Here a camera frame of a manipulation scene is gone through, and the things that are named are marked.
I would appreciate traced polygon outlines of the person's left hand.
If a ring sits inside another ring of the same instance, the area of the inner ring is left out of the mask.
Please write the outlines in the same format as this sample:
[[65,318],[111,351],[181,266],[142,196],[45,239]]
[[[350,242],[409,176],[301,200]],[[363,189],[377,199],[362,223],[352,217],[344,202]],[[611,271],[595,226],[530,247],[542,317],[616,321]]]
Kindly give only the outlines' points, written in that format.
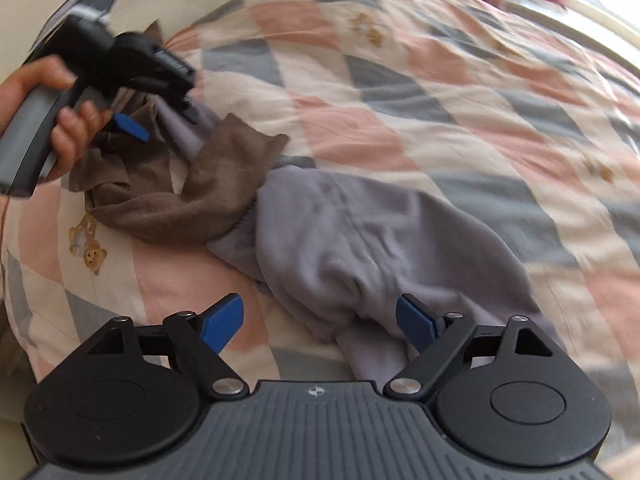
[[[1,134],[21,107],[29,92],[39,86],[64,91],[73,87],[76,76],[56,55],[25,64],[1,84]],[[87,101],[73,110],[64,107],[56,116],[50,132],[50,141],[56,153],[55,165],[47,176],[47,182],[61,179],[82,159],[87,148],[111,120],[112,111],[99,110]]]

